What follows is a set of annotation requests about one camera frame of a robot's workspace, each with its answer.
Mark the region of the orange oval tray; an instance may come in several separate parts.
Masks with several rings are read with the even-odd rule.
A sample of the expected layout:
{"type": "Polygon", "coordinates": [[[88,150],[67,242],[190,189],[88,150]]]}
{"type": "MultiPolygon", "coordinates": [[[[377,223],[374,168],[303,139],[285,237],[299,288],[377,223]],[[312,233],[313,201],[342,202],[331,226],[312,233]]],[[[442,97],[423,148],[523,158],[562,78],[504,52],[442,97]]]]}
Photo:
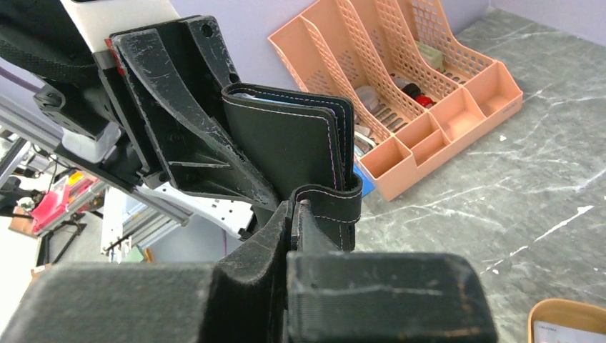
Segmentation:
{"type": "Polygon", "coordinates": [[[605,308],[567,299],[545,299],[538,302],[527,319],[527,341],[533,342],[533,323],[548,322],[573,329],[605,335],[605,308]]]}

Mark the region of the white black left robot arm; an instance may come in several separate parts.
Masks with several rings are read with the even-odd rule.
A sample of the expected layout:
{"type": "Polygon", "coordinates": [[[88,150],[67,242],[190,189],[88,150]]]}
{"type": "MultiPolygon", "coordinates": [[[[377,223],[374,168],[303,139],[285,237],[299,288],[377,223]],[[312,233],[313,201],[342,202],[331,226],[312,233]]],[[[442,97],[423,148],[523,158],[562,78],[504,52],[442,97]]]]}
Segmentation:
{"type": "Polygon", "coordinates": [[[196,197],[273,211],[277,185],[238,141],[223,92],[239,83],[213,16],[180,16],[169,1],[3,1],[1,58],[39,78],[35,102],[70,133],[118,139],[94,161],[59,153],[124,190],[169,183],[196,197]]]}

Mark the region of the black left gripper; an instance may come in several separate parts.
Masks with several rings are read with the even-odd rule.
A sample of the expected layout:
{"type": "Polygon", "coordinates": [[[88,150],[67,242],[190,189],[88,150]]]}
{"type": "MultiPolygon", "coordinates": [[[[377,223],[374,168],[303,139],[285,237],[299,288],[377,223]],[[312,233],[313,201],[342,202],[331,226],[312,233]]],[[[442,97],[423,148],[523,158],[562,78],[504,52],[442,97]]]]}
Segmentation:
{"type": "Polygon", "coordinates": [[[49,19],[36,42],[39,107],[90,138],[119,128],[116,151],[95,172],[129,187],[167,182],[190,196],[277,208],[272,186],[224,126],[219,93],[240,78],[215,17],[118,32],[98,53],[71,19],[49,19]]]}

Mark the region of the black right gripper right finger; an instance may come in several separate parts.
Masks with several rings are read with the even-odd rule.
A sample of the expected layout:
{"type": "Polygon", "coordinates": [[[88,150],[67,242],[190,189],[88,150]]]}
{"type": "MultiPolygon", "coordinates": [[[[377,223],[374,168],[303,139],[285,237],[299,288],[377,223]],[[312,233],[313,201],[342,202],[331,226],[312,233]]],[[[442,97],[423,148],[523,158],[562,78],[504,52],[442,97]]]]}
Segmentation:
{"type": "Polygon", "coordinates": [[[340,250],[310,202],[294,208],[288,342],[496,342],[480,278],[449,253],[340,250]]]}

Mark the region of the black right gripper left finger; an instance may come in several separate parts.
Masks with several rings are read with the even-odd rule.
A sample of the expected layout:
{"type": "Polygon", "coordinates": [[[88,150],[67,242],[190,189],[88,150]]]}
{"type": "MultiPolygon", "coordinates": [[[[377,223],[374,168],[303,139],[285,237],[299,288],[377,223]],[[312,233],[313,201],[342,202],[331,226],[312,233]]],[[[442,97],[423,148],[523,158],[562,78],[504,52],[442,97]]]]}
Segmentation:
{"type": "Polygon", "coordinates": [[[293,204],[218,262],[61,263],[3,342],[280,342],[293,204]]]}

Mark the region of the black leather card holder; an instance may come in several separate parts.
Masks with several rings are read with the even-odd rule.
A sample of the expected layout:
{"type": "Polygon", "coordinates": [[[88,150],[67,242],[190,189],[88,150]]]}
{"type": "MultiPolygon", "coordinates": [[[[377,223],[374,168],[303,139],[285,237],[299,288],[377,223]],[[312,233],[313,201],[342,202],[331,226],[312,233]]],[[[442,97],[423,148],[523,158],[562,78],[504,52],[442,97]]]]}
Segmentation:
{"type": "Polygon", "coordinates": [[[363,182],[354,172],[354,106],[344,97],[232,84],[222,90],[234,143],[281,200],[309,201],[337,248],[355,248],[363,182]]]}

